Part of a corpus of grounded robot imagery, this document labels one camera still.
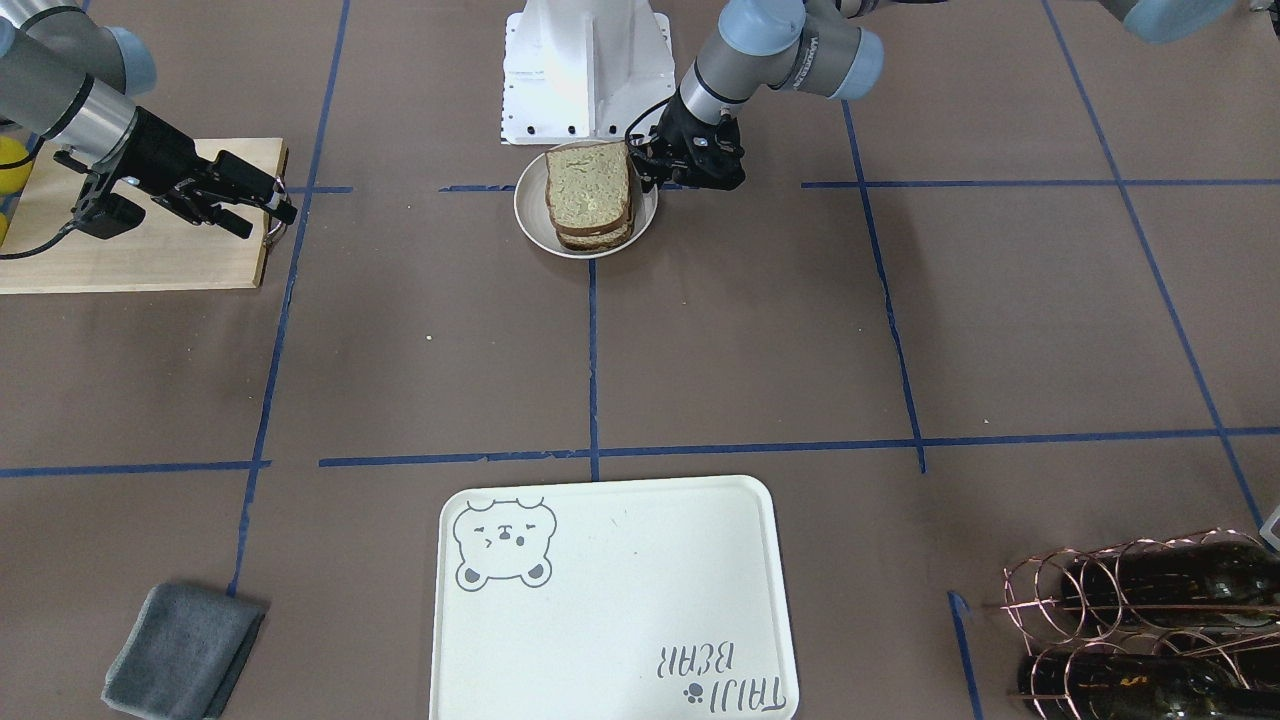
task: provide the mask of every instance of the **gray towel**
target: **gray towel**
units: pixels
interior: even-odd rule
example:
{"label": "gray towel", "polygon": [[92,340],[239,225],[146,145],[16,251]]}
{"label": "gray towel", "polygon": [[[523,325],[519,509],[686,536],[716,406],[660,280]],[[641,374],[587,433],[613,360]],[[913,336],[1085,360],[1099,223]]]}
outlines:
{"label": "gray towel", "polygon": [[264,615],[256,605],[200,588],[152,588],[106,673],[102,701],[146,720],[220,716]]}

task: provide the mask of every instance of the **plate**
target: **plate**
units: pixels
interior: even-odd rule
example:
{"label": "plate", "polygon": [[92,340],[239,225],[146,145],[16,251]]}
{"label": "plate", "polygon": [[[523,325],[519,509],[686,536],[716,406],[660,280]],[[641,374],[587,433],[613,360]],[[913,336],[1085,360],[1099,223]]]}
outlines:
{"label": "plate", "polygon": [[[561,147],[577,147],[582,145],[599,145],[602,142],[609,141],[580,140],[577,142],[559,145],[553,150],[559,150]],[[550,213],[547,210],[547,154],[543,152],[538,158],[534,158],[534,161],[525,168],[524,173],[520,174],[520,181],[516,182],[516,222],[520,223],[520,229],[525,231],[525,234],[529,236],[529,240],[534,241],[534,245],[541,247],[552,255],[559,255],[561,258],[593,260],[595,258],[613,255],[635,242],[636,238],[644,234],[644,231],[649,229],[649,223],[653,222],[653,217],[658,211],[658,188],[654,187],[649,192],[641,192],[640,177],[636,174],[635,168],[631,168],[631,208],[635,213],[635,223],[630,240],[617,247],[609,247],[607,250],[570,250],[561,245],[559,240],[556,237],[556,225],[552,224]]]}
{"label": "plate", "polygon": [[773,500],[746,475],[456,495],[431,720],[790,720]]}

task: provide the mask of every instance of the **yellow fruit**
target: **yellow fruit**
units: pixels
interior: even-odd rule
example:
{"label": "yellow fruit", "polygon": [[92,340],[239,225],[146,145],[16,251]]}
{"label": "yellow fruit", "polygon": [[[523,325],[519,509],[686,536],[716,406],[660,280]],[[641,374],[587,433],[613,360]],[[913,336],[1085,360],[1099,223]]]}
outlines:
{"label": "yellow fruit", "polygon": [[[0,137],[0,165],[17,163],[26,156],[27,146],[12,137]],[[0,170],[0,195],[13,195],[23,187],[27,187],[27,178],[31,177],[31,167],[33,164],[35,163],[27,163],[20,168]]]}

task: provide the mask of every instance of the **bottle neck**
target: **bottle neck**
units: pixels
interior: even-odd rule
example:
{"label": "bottle neck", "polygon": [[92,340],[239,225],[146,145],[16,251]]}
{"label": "bottle neck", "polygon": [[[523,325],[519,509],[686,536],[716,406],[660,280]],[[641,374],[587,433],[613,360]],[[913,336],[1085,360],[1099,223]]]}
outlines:
{"label": "bottle neck", "polygon": [[1280,719],[1280,693],[1224,688],[1222,700],[1228,703],[1228,714],[1224,715],[1228,720]]}

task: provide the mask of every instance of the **cartoon bear face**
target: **cartoon bear face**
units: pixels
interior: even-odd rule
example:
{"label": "cartoon bear face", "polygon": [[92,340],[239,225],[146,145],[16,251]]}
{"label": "cartoon bear face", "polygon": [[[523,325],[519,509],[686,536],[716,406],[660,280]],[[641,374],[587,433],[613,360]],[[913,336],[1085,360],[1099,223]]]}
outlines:
{"label": "cartoon bear face", "polygon": [[462,551],[458,585],[476,592],[489,580],[515,578],[531,588],[545,585],[552,577],[547,551],[554,533],[556,514],[541,500],[534,505],[512,500],[484,507],[468,502],[453,521],[453,539]]}

